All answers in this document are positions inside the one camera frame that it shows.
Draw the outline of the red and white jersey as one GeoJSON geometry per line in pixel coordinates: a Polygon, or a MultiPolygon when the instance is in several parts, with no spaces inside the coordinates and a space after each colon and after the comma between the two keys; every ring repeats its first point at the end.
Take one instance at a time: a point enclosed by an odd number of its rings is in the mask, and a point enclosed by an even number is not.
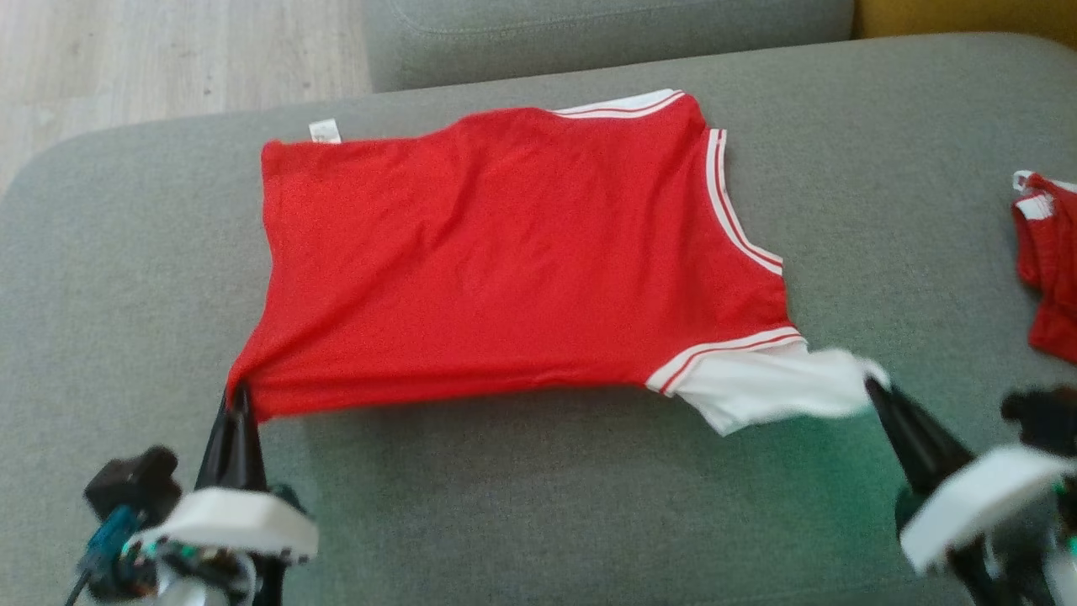
{"type": "Polygon", "coordinates": [[[677,89],[471,114],[423,136],[270,141],[264,311],[225,398],[261,421],[554,387],[679,396],[727,436],[854,417],[872,360],[811,350],[677,89]]]}

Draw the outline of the grey fabric sofa seat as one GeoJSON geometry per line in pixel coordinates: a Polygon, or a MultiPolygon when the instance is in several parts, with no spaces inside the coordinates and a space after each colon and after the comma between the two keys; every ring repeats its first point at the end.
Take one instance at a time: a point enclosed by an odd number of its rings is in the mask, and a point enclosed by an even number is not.
{"type": "MultiPolygon", "coordinates": [[[[970,449],[1015,387],[1077,385],[1027,346],[1011,177],[1077,183],[1077,51],[894,37],[378,93],[80,136],[0,202],[0,606],[59,606],[108,460],[172,446],[191,487],[264,306],[258,153],[514,105],[680,88],[730,133],[732,202],[784,258],[813,348],[877,360],[970,449]]],[[[320,553],[285,606],[966,606],[894,534],[904,477],[873,415],[722,438],[639,389],[266,423],[320,553]]]]}

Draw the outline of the large grey sofa cushion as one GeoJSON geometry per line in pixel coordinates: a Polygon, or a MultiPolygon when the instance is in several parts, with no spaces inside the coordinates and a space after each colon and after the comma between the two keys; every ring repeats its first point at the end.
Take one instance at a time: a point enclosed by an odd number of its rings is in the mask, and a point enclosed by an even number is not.
{"type": "Polygon", "coordinates": [[[374,91],[852,37],[855,0],[361,0],[374,91]]]}

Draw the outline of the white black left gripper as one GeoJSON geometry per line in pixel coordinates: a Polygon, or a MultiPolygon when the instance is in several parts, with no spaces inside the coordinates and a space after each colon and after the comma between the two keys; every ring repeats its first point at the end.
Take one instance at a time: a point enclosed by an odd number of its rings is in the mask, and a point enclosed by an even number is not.
{"type": "Polygon", "coordinates": [[[318,556],[316,523],[300,508],[266,492],[257,415],[247,385],[222,394],[195,488],[178,501],[164,522],[135,533],[135,544],[178,542],[289,564],[318,556]]]}

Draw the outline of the red Bulls 23 shorts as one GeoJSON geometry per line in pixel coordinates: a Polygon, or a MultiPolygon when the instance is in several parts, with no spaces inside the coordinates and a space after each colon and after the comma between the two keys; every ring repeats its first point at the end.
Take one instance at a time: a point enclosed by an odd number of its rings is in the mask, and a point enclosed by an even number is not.
{"type": "Polygon", "coordinates": [[[1013,173],[1016,271],[1040,295],[1029,343],[1077,365],[1077,184],[1013,173]]]}

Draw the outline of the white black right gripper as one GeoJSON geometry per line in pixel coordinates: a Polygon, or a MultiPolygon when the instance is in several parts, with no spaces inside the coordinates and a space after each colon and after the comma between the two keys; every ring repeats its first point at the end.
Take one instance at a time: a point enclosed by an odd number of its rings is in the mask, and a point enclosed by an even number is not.
{"type": "Polygon", "coordinates": [[[948,552],[973,545],[1055,483],[1077,478],[1077,459],[1023,443],[997,446],[973,461],[973,452],[900,389],[880,380],[866,380],[865,389],[911,491],[931,495],[899,532],[918,575],[938,568],[948,552]]]}

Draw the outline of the yellow sofa section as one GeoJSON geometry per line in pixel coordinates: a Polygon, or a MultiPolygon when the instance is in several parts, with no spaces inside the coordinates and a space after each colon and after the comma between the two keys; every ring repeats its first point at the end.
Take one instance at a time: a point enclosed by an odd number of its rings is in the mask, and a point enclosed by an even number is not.
{"type": "Polygon", "coordinates": [[[855,0],[853,36],[1016,32],[1077,50],[1077,0],[855,0]]]}

